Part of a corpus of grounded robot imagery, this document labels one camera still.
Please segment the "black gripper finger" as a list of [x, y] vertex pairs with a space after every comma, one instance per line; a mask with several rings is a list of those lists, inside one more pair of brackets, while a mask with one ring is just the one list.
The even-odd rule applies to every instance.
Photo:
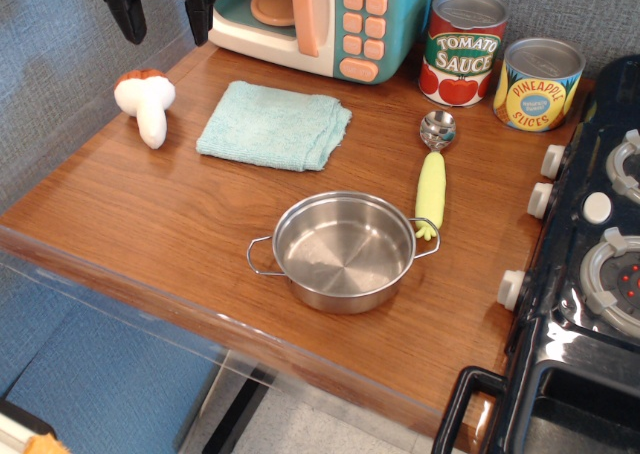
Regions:
[[124, 37], [139, 45], [147, 33], [141, 0], [105, 0]]
[[211, 0], [185, 0], [185, 7], [194, 43], [202, 46], [208, 41], [213, 4]]

